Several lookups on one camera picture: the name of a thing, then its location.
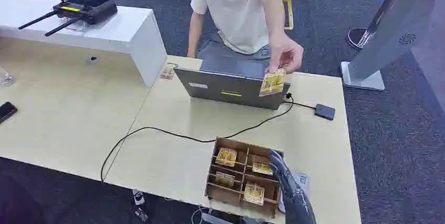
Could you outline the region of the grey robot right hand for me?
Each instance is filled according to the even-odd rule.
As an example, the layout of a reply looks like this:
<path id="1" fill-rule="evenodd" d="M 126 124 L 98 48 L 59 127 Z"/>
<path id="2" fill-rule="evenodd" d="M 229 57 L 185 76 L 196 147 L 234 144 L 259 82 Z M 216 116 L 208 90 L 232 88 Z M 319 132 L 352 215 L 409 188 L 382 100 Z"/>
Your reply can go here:
<path id="1" fill-rule="evenodd" d="M 269 149 L 269 167 L 278 179 L 285 207 L 286 223 L 316 223 L 316 217 L 307 194 L 297 183 L 283 157 Z"/>

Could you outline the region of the person's left hand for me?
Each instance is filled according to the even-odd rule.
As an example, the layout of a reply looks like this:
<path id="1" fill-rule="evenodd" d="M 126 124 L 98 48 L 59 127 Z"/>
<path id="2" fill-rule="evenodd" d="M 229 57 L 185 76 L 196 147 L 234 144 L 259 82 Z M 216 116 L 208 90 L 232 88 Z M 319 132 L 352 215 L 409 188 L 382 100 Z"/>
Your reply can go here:
<path id="1" fill-rule="evenodd" d="M 287 74 L 290 74 L 301 67 L 304 48 L 286 34 L 277 34 L 270 37 L 269 47 L 269 73 L 284 69 Z"/>

